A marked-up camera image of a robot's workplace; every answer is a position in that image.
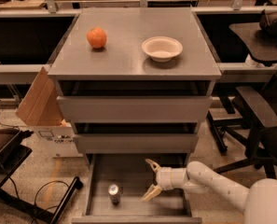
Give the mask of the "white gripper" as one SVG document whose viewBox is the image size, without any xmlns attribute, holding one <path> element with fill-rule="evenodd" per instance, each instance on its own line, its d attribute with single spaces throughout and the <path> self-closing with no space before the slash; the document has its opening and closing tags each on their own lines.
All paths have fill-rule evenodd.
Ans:
<svg viewBox="0 0 277 224">
<path fill-rule="evenodd" d="M 181 189 L 188 182 L 186 168 L 171 168 L 162 167 L 150 159 L 145 159 L 156 173 L 157 185 L 152 184 L 142 197 L 143 202 L 148 202 L 151 199 L 161 194 L 163 190 Z"/>
</svg>

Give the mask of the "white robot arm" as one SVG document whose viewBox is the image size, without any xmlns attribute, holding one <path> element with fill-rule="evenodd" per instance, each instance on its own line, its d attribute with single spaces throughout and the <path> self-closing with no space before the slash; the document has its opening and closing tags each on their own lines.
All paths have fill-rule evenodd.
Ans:
<svg viewBox="0 0 277 224">
<path fill-rule="evenodd" d="M 264 178 L 247 188 L 199 161 L 191 161 L 186 168 L 161 167 L 150 159 L 145 162 L 156 175 L 156 185 L 143 196 L 145 202 L 165 190 L 204 193 L 212 189 L 243 213 L 243 224 L 277 224 L 277 179 Z"/>
</svg>

